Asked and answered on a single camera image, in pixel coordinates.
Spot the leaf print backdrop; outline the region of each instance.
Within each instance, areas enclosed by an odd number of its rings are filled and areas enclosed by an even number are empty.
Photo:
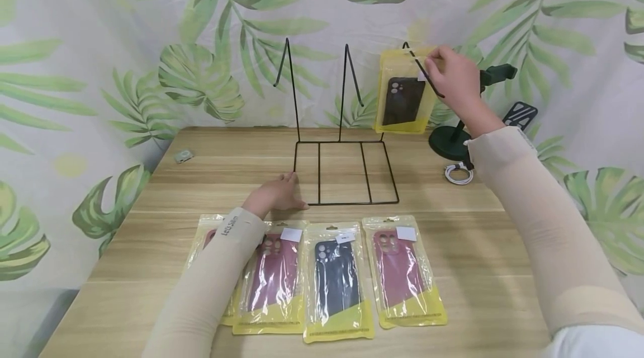
[[[37,355],[178,130],[293,125],[291,77],[303,126],[370,126],[378,56],[404,40],[519,68],[485,99],[539,108],[539,159],[644,310],[643,3],[0,0],[0,315],[18,324],[0,350]],[[345,43],[364,107],[350,88],[340,117]],[[454,123],[437,103],[430,125]]]

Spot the wooden tabletop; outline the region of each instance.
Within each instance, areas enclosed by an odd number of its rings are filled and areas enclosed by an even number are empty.
[[[343,130],[343,139],[377,139]],[[333,129],[302,129],[302,140],[332,140]],[[200,214],[226,214],[263,181],[293,166],[294,129],[189,128],[174,139],[109,248],[41,357],[139,357],[166,297],[181,275]],[[412,214],[418,221],[449,317],[445,327],[376,325],[374,340],[305,345],[301,336],[232,336],[220,327],[216,357],[522,357],[547,342],[530,264],[496,197],[478,180],[448,183],[448,163],[427,135],[385,135],[400,196],[395,205],[313,206],[270,219],[360,221]],[[176,164],[173,155],[195,157]],[[368,201],[360,145],[322,144],[322,202]],[[363,146],[374,201],[395,197],[380,143]],[[318,195],[318,146],[300,144],[301,193]]]

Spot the red phone case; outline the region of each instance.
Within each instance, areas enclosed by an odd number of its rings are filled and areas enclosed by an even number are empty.
[[[208,246],[208,244],[210,243],[210,241],[215,237],[215,234],[216,234],[216,233],[217,233],[217,230],[216,230],[216,229],[212,229],[212,230],[208,231],[208,233],[207,233],[207,234],[205,234],[205,241],[204,241],[204,243],[203,243],[203,248],[202,248],[202,249],[205,249],[205,247],[207,247],[207,246]]]
[[[266,235],[256,249],[257,262],[248,299],[248,311],[274,303],[291,302],[297,283],[297,242],[280,239],[279,234]]]
[[[413,242],[398,239],[395,230],[386,230],[373,235],[373,244],[387,308],[424,291]]]

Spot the charging cable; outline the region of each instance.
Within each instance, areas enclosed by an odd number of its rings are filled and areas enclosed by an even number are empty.
[[[467,172],[467,177],[465,179],[457,180],[454,179],[451,175],[453,171],[466,171]],[[452,164],[451,166],[446,166],[445,167],[445,177],[447,180],[449,180],[451,183],[455,185],[466,185],[470,183],[474,179],[474,171],[470,171],[470,169],[467,169],[465,164],[463,162],[459,162],[456,164]]]

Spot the phone case in bag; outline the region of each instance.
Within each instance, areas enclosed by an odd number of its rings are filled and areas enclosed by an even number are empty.
[[[304,341],[373,338],[365,298],[359,223],[313,224],[304,231]]]
[[[190,253],[188,253],[188,259],[183,270],[187,270],[192,261],[199,256],[199,253],[208,245],[212,237],[215,236],[217,229],[224,222],[224,215],[220,214],[202,214],[199,218],[199,224],[197,226],[197,231],[195,234],[195,240],[192,241],[192,247],[190,248]],[[237,306],[239,304],[241,292],[241,278],[240,281],[237,281],[237,286],[233,291],[233,296],[230,297],[228,301],[228,306],[224,311],[224,315],[221,316],[220,324],[225,326],[232,326],[237,320]]]
[[[233,334],[302,334],[301,240],[282,239],[282,234],[285,228],[302,231],[305,226],[304,221],[268,225],[244,270]]]
[[[424,69],[424,60],[432,48],[389,49],[380,56],[377,133],[423,134],[432,114],[436,94],[416,63]]]
[[[447,324],[414,217],[364,218],[363,227],[381,327]]]

